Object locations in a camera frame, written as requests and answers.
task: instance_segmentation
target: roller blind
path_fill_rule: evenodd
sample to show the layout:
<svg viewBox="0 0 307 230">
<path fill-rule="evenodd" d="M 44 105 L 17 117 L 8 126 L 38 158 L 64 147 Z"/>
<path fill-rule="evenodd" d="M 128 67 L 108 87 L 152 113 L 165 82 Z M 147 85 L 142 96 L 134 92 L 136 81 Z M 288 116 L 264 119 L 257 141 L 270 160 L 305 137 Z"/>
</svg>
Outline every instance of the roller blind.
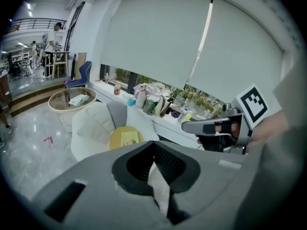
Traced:
<svg viewBox="0 0 307 230">
<path fill-rule="evenodd" d="M 208 34 L 189 84 L 231 102 L 255 83 L 269 106 L 280 82 L 282 52 L 253 18 L 224 0 L 213 1 Z"/>
<path fill-rule="evenodd" d="M 182 89 L 200 45 L 210 0 L 122 0 L 101 63 Z"/>
</svg>

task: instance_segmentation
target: staircase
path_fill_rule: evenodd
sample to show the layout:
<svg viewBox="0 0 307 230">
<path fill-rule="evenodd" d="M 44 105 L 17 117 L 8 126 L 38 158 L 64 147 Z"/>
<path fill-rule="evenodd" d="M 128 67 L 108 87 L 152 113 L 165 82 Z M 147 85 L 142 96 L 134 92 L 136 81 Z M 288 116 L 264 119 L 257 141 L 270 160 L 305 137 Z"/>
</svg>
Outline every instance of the staircase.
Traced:
<svg viewBox="0 0 307 230">
<path fill-rule="evenodd" d="M 53 94 L 64 88 L 63 83 L 55 83 L 54 85 L 14 97 L 10 103 L 11 116 L 14 117 L 32 107 L 47 102 Z"/>
</svg>

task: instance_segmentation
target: railing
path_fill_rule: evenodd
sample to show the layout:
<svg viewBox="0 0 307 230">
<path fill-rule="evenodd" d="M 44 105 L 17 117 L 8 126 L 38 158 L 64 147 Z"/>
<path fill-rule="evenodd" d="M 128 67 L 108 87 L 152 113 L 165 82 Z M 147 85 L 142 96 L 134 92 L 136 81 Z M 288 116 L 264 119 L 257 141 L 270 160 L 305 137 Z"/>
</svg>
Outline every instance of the railing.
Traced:
<svg viewBox="0 0 307 230">
<path fill-rule="evenodd" d="M 48 18 L 20 19 L 12 21 L 4 33 L 7 34 L 26 29 L 52 29 L 58 22 L 62 24 L 62 28 L 65 27 L 66 21 L 64 20 Z"/>
</svg>

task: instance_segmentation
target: round glass table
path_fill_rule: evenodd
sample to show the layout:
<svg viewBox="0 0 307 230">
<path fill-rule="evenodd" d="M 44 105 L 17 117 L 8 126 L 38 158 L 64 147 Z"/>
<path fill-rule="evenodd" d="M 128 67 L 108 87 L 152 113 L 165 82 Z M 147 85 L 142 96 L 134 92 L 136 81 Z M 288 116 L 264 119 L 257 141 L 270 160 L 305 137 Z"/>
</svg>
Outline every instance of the round glass table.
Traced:
<svg viewBox="0 0 307 230">
<path fill-rule="evenodd" d="M 87 95 L 88 99 L 78 106 L 69 104 L 71 99 L 79 94 Z M 48 105 L 53 112 L 61 114 L 61 121 L 64 127 L 71 132 L 72 117 L 90 103 L 95 102 L 96 99 L 97 95 L 94 90 L 83 87 L 68 88 L 53 94 L 48 101 Z"/>
</svg>

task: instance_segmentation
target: marble floor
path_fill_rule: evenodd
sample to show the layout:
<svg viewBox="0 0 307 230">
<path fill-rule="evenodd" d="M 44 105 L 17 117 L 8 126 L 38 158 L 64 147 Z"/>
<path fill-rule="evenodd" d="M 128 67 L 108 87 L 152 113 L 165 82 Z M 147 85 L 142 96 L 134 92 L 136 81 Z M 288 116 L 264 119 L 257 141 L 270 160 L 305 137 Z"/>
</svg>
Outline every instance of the marble floor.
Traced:
<svg viewBox="0 0 307 230">
<path fill-rule="evenodd" d="M 60 115 L 43 103 L 8 117 L 14 132 L 8 135 L 1 124 L 0 135 L 6 146 L 0 150 L 3 174 L 14 190 L 32 199 L 48 182 L 77 163 L 71 153 L 71 133 Z"/>
<path fill-rule="evenodd" d="M 9 82 L 9 86 L 12 97 L 15 97 L 28 91 L 34 91 L 36 89 L 46 87 L 54 83 L 63 83 L 68 78 L 65 76 L 65 74 L 62 73 L 59 75 L 59 78 L 43 79 L 43 72 L 44 68 L 41 67 L 40 69 L 33 70 L 33 76 L 11 80 Z"/>
</svg>

